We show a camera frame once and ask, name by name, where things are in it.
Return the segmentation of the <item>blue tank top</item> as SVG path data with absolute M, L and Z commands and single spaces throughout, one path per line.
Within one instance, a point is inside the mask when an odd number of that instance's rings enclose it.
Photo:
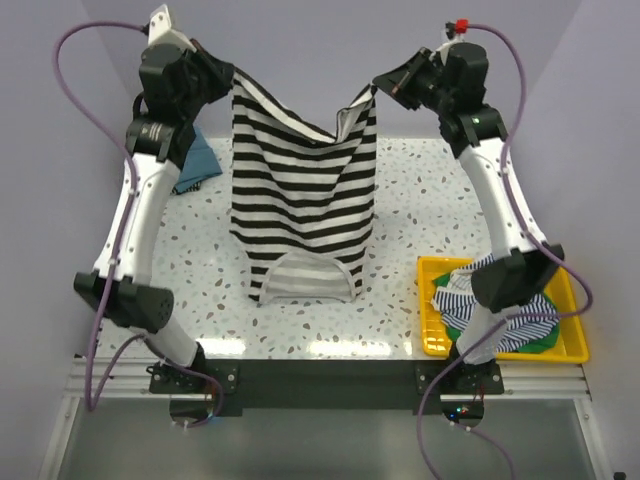
M 218 158 L 199 128 L 195 128 L 195 134 L 176 184 L 203 183 L 222 174 Z

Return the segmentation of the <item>black white striped tank top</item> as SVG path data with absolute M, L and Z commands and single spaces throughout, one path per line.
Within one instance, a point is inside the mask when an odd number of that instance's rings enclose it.
M 376 89 L 327 132 L 236 70 L 230 232 L 249 263 L 251 300 L 354 300 L 373 231 Z

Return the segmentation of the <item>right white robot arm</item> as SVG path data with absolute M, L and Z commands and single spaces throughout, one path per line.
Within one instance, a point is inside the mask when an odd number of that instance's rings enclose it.
M 454 343 L 456 362 L 445 369 L 448 386 L 469 392 L 481 380 L 478 365 L 494 360 L 507 319 L 540 294 L 564 257 L 530 216 L 508 154 L 507 129 L 484 96 L 486 50 L 456 42 L 421 48 L 374 85 L 407 110 L 425 107 L 439 120 L 441 137 L 467 174 L 484 214 L 492 260 L 471 275 L 477 305 Z

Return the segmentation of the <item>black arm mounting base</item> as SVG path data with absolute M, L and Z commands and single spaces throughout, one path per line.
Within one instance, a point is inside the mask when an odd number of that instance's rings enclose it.
M 435 387 L 443 361 L 424 360 L 229 360 L 209 359 L 202 373 L 187 374 L 157 362 L 147 367 L 149 391 L 170 399 L 176 422 L 240 417 L 254 409 L 405 410 L 439 414 L 452 408 L 442 397 L 480 403 L 504 393 L 496 363 L 458 366 Z

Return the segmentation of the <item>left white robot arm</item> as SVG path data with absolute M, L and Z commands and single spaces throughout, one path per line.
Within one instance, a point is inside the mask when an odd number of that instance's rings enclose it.
M 125 171 L 103 250 L 89 273 L 74 279 L 76 293 L 96 319 L 140 334 L 151 349 L 175 363 L 171 378 L 185 392 L 200 390 L 207 368 L 173 316 L 171 290 L 151 284 L 152 259 L 171 191 L 195 140 L 202 108 L 224 98 L 234 67 L 199 43 L 148 47 L 141 55 L 143 91 L 125 135 Z

